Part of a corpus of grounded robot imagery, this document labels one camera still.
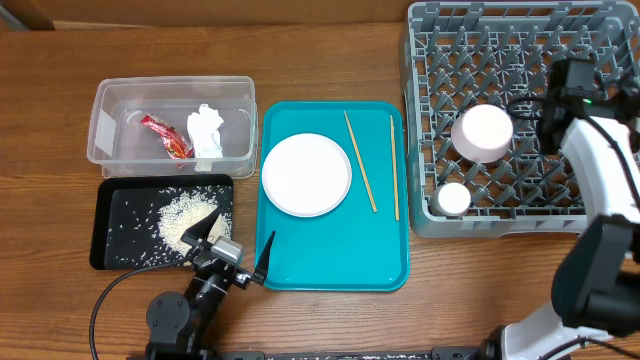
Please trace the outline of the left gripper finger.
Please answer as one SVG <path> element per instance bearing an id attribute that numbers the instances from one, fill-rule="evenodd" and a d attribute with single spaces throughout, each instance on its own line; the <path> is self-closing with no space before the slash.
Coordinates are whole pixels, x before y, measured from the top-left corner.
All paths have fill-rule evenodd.
<path id="1" fill-rule="evenodd" d="M 201 246 L 207 242 L 209 234 L 221 214 L 221 209 L 216 208 L 209 215 L 187 228 L 180 240 L 191 247 Z"/>
<path id="2" fill-rule="evenodd" d="M 252 281 L 259 285 L 263 285 L 268 277 L 270 254 L 275 235 L 276 231 L 272 231 L 254 268 Z"/>

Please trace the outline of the pile of rice grains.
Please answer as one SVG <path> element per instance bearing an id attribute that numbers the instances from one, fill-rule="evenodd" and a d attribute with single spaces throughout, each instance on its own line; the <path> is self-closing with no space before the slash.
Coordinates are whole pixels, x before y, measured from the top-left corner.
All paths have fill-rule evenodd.
<path id="1" fill-rule="evenodd" d="M 120 189 L 106 226 L 105 267 L 145 268 L 184 258 L 184 231 L 216 208 L 208 240 L 232 236 L 233 190 L 228 185 Z"/>

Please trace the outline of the red sauce packet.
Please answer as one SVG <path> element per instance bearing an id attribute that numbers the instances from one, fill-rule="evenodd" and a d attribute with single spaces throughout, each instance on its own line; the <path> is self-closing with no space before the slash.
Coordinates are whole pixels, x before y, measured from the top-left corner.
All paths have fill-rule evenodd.
<path id="1" fill-rule="evenodd" d="M 159 117 L 147 114 L 140 123 L 160 136 L 161 142 L 171 159 L 189 159 L 194 155 L 193 145 L 174 127 Z"/>

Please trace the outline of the large white round plate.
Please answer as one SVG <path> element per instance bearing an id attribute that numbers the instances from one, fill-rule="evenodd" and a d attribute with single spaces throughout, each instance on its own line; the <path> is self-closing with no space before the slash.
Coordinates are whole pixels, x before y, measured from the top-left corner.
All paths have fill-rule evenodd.
<path id="1" fill-rule="evenodd" d="M 267 198 L 282 212 L 318 217 L 345 199 L 352 182 L 346 152 L 330 138 L 313 133 L 289 136 L 267 154 L 261 183 Z"/>

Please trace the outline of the white paper napkin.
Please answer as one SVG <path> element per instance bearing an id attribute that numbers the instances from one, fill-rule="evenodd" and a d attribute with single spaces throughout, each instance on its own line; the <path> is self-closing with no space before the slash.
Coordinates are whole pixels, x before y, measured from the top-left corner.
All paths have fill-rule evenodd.
<path id="1" fill-rule="evenodd" d="M 223 157 L 220 127 L 224 123 L 219 111 L 201 104 L 197 112 L 187 118 L 187 131 L 197 159 L 196 172 L 210 172 L 212 159 Z"/>

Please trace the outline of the wooden chopstick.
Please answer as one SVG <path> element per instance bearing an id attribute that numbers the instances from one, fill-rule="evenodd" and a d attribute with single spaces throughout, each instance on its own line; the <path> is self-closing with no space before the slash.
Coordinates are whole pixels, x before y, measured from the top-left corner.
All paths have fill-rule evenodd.
<path id="1" fill-rule="evenodd" d="M 348 115 L 346 110 L 343 111 L 343 114 L 344 114 L 344 118 L 345 118 L 345 122 L 346 122 L 346 125 L 347 125 L 347 129 L 348 129 L 348 132 L 349 132 L 349 135 L 350 135 L 350 138 L 351 138 L 351 142 L 352 142 L 352 146 L 353 146 L 353 149 L 354 149 L 354 152 L 355 152 L 356 160 L 358 162 L 358 166 L 359 166 L 359 169 L 360 169 L 360 172 L 361 172 L 361 176 L 362 176 L 363 183 L 364 183 L 364 186 L 365 186 L 365 189 L 366 189 L 366 192 L 367 192 L 367 196 L 369 198 L 369 202 L 370 202 L 372 211 L 373 211 L 373 213 L 377 213 L 378 212 L 378 208 L 377 208 L 377 205 L 376 205 L 376 202 L 375 202 L 375 198 L 374 198 L 373 192 L 372 192 L 371 187 L 370 187 L 370 183 L 369 183 L 369 179 L 368 179 L 368 176 L 367 176 L 366 168 L 364 166 L 364 163 L 363 163 L 363 160 L 362 160 L 362 157 L 361 157 L 361 154 L 360 154 L 359 146 L 358 146 L 358 143 L 357 143 L 357 139 L 356 139 L 353 127 L 351 125 L 351 121 L 350 121 L 349 115 Z"/>
<path id="2" fill-rule="evenodd" d="M 398 189 L 398 174 L 397 174 L 397 157 L 396 157 L 396 142 L 395 142 L 395 129 L 394 118 L 390 115 L 390 146 L 391 146 L 391 161 L 392 161 L 392 175 L 393 175 L 393 192 L 394 192 L 394 216 L 395 221 L 400 220 L 400 207 L 399 207 L 399 189 Z"/>

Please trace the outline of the white cup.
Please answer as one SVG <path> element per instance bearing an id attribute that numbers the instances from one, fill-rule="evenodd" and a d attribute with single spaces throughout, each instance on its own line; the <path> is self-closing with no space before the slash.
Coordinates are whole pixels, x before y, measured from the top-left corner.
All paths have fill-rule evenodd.
<path id="1" fill-rule="evenodd" d="M 436 189 L 430 207 L 435 215 L 460 217 L 467 213 L 470 204 L 471 193 L 464 185 L 448 183 Z"/>

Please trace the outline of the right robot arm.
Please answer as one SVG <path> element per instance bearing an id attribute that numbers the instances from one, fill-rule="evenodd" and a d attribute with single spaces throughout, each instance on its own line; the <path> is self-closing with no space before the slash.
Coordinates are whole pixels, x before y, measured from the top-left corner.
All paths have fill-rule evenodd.
<path id="1" fill-rule="evenodd" d="M 639 257 L 639 85 L 632 74 L 605 81 L 592 60 L 554 62 L 538 98 L 543 154 L 569 161 L 587 227 L 559 265 L 551 300 L 524 320 L 496 328 L 477 359 L 567 359 L 588 345 L 631 359 L 612 344 L 639 330 L 639 277 L 622 270 Z"/>

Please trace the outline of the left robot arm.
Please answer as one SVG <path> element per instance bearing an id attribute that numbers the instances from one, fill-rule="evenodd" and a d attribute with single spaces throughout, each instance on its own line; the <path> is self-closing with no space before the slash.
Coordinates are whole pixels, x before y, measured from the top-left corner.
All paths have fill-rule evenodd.
<path id="1" fill-rule="evenodd" d="M 191 247 L 187 261 L 194 276 L 184 292 L 165 292 L 150 303 L 147 359 L 215 358 L 216 352 L 205 346 L 203 337 L 222 301 L 233 286 L 245 290 L 252 283 L 265 283 L 276 233 L 267 239 L 255 269 L 246 270 L 241 267 L 240 244 L 225 237 L 208 241 L 220 214 L 219 209 L 212 211 L 182 234 L 181 241 Z"/>

